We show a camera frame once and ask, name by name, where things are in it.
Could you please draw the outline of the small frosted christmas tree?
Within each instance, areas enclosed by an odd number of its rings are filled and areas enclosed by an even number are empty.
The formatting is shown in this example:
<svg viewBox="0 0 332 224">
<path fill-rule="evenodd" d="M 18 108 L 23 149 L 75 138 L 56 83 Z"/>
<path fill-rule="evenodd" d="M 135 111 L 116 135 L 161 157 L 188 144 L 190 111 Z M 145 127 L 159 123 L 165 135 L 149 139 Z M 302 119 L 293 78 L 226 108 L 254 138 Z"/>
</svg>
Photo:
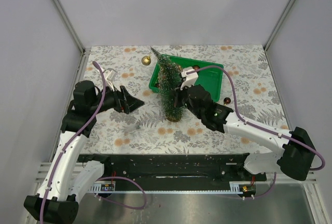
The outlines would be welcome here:
<svg viewBox="0 0 332 224">
<path fill-rule="evenodd" d="M 183 110 L 181 107 L 175 107 L 174 90 L 181 83 L 181 71 L 179 66 L 171 60 L 169 55 L 161 54 L 153 47 L 150 49 L 157 58 L 157 64 L 159 66 L 159 94 L 165 118 L 171 122 L 179 122 Z"/>
</svg>

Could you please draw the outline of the green plastic tray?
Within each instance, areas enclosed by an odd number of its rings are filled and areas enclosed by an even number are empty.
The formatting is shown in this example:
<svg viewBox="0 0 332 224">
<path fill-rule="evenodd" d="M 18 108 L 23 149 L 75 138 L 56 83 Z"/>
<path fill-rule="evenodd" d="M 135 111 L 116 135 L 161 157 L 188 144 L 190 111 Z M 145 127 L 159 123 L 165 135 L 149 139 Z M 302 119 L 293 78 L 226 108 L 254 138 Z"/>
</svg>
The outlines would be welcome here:
<svg viewBox="0 0 332 224">
<path fill-rule="evenodd" d="M 181 68 L 186 67 L 194 67 L 199 66 L 200 68 L 210 66 L 210 65 L 216 65 L 221 68 L 224 68 L 222 64 L 218 63 L 212 63 L 207 61 L 201 61 L 201 60 L 194 60 L 189 58 L 181 58 L 176 56 L 170 56 L 171 61 L 176 63 L 177 65 L 181 66 Z M 149 88 L 154 93 L 159 92 L 159 88 L 156 87 L 156 84 L 158 84 L 158 74 L 159 74 L 159 65 L 156 64 L 153 75 L 149 82 Z M 220 99 L 220 92 L 222 88 L 222 79 L 223 79 L 223 71 L 217 69 L 217 68 L 210 68 L 201 72 L 198 72 L 198 79 L 195 83 L 195 85 L 201 85 L 204 87 L 204 89 L 210 93 L 211 98 L 214 102 L 218 102 Z"/>
</svg>

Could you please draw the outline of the dark brown ball ornament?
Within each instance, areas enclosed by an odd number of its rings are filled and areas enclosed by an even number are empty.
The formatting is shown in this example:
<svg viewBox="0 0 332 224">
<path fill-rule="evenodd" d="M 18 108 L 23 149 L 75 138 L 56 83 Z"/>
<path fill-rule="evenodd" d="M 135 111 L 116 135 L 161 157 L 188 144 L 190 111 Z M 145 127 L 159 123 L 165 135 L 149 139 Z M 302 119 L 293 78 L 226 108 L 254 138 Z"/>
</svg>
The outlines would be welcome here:
<svg viewBox="0 0 332 224">
<path fill-rule="evenodd" d="M 229 105 L 231 103 L 231 98 L 226 97 L 224 98 L 224 105 Z"/>
</svg>

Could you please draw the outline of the gold ball ornament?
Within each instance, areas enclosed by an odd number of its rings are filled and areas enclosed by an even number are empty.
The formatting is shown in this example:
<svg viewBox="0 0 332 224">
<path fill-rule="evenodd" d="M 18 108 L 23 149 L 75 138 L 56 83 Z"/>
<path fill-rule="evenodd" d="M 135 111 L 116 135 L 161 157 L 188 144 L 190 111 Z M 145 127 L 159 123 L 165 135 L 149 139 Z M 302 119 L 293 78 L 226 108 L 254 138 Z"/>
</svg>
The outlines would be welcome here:
<svg viewBox="0 0 332 224">
<path fill-rule="evenodd" d="M 151 56 L 145 55 L 142 57 L 141 62 L 145 66 L 149 66 L 151 64 Z"/>
</svg>

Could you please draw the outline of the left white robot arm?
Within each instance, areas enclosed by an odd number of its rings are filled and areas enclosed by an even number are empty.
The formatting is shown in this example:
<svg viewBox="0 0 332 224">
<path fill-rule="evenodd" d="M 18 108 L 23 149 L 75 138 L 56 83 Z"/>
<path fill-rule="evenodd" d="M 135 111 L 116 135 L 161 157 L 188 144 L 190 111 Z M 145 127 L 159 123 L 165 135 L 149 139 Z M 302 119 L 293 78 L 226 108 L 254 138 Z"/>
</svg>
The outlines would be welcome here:
<svg viewBox="0 0 332 224">
<path fill-rule="evenodd" d="M 78 176 L 72 177 L 96 115 L 109 109 L 130 114 L 144 105 L 124 86 L 116 89 L 107 85 L 100 90 L 89 80 L 75 85 L 73 97 L 62 120 L 58 147 L 47 176 L 37 193 L 24 201 L 24 208 L 40 222 L 73 223 L 80 201 L 94 182 L 111 177 L 113 168 L 105 155 L 92 155 Z"/>
</svg>

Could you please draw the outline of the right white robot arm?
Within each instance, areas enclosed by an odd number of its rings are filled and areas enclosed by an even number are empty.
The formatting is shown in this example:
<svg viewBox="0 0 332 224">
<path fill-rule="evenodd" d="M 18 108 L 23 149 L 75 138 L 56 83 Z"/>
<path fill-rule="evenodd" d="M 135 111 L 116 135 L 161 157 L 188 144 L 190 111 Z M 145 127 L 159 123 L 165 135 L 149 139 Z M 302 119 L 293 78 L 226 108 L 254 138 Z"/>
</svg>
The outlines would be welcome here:
<svg viewBox="0 0 332 224">
<path fill-rule="evenodd" d="M 212 131 L 248 138 L 270 150 L 249 154 L 236 167 L 242 180 L 267 172 L 282 172 L 297 181 L 307 179 L 314 159 L 315 147 L 308 132 L 300 127 L 289 131 L 239 118 L 233 109 L 215 103 L 201 85 L 177 88 L 171 92 L 175 107 L 185 107 Z"/>
</svg>

